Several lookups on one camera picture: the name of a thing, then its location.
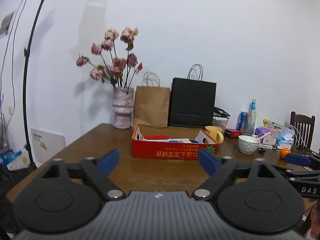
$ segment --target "vase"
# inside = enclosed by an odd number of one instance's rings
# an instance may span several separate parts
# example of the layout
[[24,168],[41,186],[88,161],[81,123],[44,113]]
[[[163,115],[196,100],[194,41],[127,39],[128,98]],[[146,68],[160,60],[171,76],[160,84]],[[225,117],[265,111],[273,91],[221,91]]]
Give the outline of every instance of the vase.
[[112,111],[115,113],[113,127],[128,129],[133,113],[133,88],[113,88]]

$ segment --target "gray ribbed panel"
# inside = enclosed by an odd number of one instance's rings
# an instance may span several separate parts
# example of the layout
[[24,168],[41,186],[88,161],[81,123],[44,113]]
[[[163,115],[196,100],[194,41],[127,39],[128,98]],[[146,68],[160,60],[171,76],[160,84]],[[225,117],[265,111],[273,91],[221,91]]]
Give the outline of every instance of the gray ribbed panel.
[[190,199],[185,192],[133,191],[108,202],[88,225],[76,231],[48,236],[27,231],[16,240],[302,240],[293,231],[257,236],[226,224],[208,202]]

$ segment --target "light stand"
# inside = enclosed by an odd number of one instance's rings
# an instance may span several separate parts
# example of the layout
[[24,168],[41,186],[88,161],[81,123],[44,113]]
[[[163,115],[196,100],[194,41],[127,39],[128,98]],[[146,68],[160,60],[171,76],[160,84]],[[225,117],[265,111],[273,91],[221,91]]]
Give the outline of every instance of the light stand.
[[37,168],[33,157],[32,157],[32,153],[31,153],[31,145],[30,145],[30,140],[29,140],[29,132],[28,132],[28,123],[27,123],[27,104],[26,104],[26,90],[27,90],[27,74],[28,74],[28,63],[29,63],[29,57],[30,57],[30,49],[31,49],[31,43],[32,43],[32,38],[33,38],[33,34],[35,32],[35,28],[36,28],[36,23],[40,14],[40,10],[42,8],[42,5],[44,3],[44,0],[41,0],[37,14],[36,14],[36,18],[33,22],[33,26],[31,29],[31,34],[30,34],[30,38],[29,38],[29,43],[28,43],[28,48],[24,49],[24,56],[26,58],[25,60],[25,64],[24,64],[24,72],[23,72],[23,88],[22,88],[22,108],[23,108],[23,123],[24,123],[24,133],[26,136],[26,145],[25,145],[25,149],[28,151],[28,155],[29,155],[29,159],[30,159],[30,166],[35,170]]

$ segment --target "blue pad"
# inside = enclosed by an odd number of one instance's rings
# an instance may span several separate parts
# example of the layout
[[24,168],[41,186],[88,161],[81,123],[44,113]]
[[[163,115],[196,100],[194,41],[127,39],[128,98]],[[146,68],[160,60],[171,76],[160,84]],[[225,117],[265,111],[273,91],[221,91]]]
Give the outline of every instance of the blue pad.
[[209,176],[212,176],[221,167],[221,159],[215,157],[213,153],[204,148],[200,149],[198,153],[199,164]]
[[286,163],[306,167],[311,164],[310,159],[307,156],[301,156],[297,154],[289,153],[284,158]]
[[113,149],[104,156],[97,158],[96,165],[103,175],[107,177],[116,168],[116,166],[118,166],[119,159],[119,151],[117,149]]

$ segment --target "hand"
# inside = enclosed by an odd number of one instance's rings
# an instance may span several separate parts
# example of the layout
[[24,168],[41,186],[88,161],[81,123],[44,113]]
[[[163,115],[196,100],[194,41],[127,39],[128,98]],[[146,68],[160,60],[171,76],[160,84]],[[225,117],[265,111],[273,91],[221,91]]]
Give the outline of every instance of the hand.
[[314,205],[311,214],[311,232],[310,235],[312,238],[315,238],[320,234],[320,222],[319,222],[319,211],[317,210],[317,205]]

